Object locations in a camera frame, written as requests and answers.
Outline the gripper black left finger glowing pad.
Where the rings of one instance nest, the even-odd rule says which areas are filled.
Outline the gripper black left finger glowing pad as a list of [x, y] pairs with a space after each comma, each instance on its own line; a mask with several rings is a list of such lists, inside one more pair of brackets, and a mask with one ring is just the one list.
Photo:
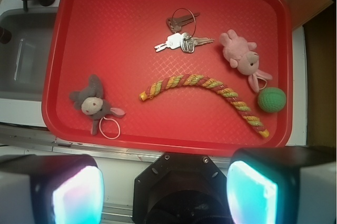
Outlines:
[[1, 156], [1, 223], [100, 223], [103, 203], [89, 155]]

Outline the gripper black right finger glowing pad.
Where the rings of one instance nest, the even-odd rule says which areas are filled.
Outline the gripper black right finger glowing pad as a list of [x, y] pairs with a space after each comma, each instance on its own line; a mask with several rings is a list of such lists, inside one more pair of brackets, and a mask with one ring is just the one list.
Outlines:
[[226, 193], [234, 223], [336, 223], [336, 149], [238, 149]]

